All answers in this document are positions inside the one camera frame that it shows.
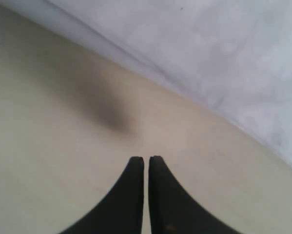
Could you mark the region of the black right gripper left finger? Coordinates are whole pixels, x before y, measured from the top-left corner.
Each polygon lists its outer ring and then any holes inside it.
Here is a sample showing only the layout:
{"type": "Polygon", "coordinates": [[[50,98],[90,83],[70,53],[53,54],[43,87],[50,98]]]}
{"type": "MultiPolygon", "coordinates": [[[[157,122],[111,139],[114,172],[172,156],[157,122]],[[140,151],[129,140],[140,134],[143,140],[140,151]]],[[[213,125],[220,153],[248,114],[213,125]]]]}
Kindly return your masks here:
{"type": "Polygon", "coordinates": [[[108,194],[64,234],[140,234],[144,205],[144,161],[131,157],[108,194]]]}

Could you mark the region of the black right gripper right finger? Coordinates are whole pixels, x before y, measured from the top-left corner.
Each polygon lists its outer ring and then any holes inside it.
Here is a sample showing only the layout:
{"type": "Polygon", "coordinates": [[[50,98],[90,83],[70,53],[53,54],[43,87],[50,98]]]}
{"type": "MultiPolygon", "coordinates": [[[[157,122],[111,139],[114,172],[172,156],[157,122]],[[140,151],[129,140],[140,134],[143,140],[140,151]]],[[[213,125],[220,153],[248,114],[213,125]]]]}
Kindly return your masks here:
{"type": "Polygon", "coordinates": [[[161,156],[152,156],[148,201],[153,234],[236,234],[200,206],[180,185],[161,156]]]}

